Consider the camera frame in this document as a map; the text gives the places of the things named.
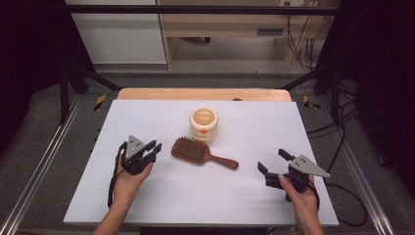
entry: wooden edge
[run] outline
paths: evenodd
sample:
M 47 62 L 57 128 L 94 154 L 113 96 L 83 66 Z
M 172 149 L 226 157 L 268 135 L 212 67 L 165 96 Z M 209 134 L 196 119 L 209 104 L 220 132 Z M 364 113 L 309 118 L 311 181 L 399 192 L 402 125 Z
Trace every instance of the wooden edge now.
M 123 88 L 118 100 L 234 100 L 291 102 L 287 90 L 213 88 Z

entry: white tabletop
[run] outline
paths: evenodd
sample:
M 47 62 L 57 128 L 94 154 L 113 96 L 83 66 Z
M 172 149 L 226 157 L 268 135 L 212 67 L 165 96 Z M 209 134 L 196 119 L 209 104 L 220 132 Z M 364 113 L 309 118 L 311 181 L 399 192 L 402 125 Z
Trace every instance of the white tabletop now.
M 174 158 L 174 141 L 190 136 L 189 116 L 209 108 L 219 116 L 219 133 L 209 144 L 213 155 L 239 162 L 236 170 L 215 162 L 201 166 Z M 101 221 L 118 147 L 134 135 L 162 143 L 151 175 L 140 188 L 125 222 L 140 226 L 278 226 L 295 224 L 285 192 L 265 186 L 257 162 L 286 173 L 278 150 L 315 162 L 297 104 L 271 101 L 115 100 L 70 203 L 65 223 Z M 320 222 L 338 225 L 323 180 L 315 177 Z

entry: gray floor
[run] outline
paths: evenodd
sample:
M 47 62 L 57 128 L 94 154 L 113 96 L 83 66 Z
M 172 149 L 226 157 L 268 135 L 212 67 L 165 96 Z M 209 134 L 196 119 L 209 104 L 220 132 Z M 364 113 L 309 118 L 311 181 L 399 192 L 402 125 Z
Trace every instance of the gray floor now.
M 298 78 L 304 70 L 285 70 L 281 56 L 272 40 L 252 41 L 248 39 L 215 39 L 211 44 L 199 42 L 199 39 L 184 38 L 178 41 L 172 70 L 160 70 L 144 67 L 145 72 L 135 70 L 119 73 L 108 70 L 104 77 L 122 86 L 128 87 L 258 87 L 275 88 Z M 51 161 L 47 173 L 32 198 L 26 213 L 20 222 L 20 233 L 24 229 L 53 230 L 51 234 L 64 234 L 63 231 L 91 231 L 93 227 L 76 227 L 63 224 L 62 220 L 68 208 L 69 199 L 76 189 L 94 139 L 99 135 L 111 100 L 116 92 L 88 80 L 91 88 L 87 95 L 77 95 L 80 100 L 79 111 L 59 151 Z M 312 109 L 303 105 L 302 98 L 307 95 L 311 104 L 320 104 L 327 97 L 316 97 L 311 87 L 313 81 L 291 91 L 298 103 L 301 118 L 306 130 L 312 130 L 330 122 L 324 109 Z M 345 81 L 353 89 L 353 83 Z M 107 98 L 100 111 L 93 111 L 100 94 Z M 26 183 L 36 171 L 49 142 L 58 129 L 60 119 L 59 87 L 52 86 L 33 95 L 30 111 L 23 125 L 14 137 L 9 148 L 0 159 L 0 221 L 5 221 L 22 194 Z M 388 218 L 395 234 L 415 234 L 415 203 L 408 194 L 393 169 L 378 165 L 377 153 L 358 119 L 346 125 L 346 142 L 351 148 L 359 165 L 364 171 L 376 198 Z M 317 162 L 327 168 L 338 147 L 335 133 L 321 138 L 310 139 Z M 340 156 L 332 169 L 332 178 L 328 181 L 344 186 L 359 194 L 355 180 L 347 167 L 346 153 Z M 328 187 L 338 217 L 359 222 L 363 209 L 349 194 L 335 187 Z M 369 217 L 362 226 L 354 227 L 341 223 L 339 227 L 326 228 L 327 234 L 378 234 Z M 136 231 L 133 226 L 125 226 L 124 231 Z M 277 234 L 291 234 L 290 228 L 277 228 Z M 38 234 L 47 234 L 42 230 Z

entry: hairbrush bristles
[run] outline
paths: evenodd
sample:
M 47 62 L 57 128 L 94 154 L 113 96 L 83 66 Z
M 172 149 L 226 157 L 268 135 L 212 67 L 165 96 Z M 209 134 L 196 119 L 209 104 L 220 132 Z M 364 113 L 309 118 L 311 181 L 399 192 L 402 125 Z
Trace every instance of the hairbrush bristles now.
M 189 137 L 180 137 L 174 143 L 171 155 L 195 164 L 201 164 L 204 161 L 207 148 L 208 146 L 200 141 L 192 140 Z

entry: white jar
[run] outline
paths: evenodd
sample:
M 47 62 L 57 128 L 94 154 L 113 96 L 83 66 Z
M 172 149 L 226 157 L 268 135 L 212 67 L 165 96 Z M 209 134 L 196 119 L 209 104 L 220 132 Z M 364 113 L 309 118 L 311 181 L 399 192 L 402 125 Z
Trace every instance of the white jar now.
M 216 138 L 218 125 L 219 117 L 213 110 L 202 108 L 190 115 L 192 137 L 207 144 Z

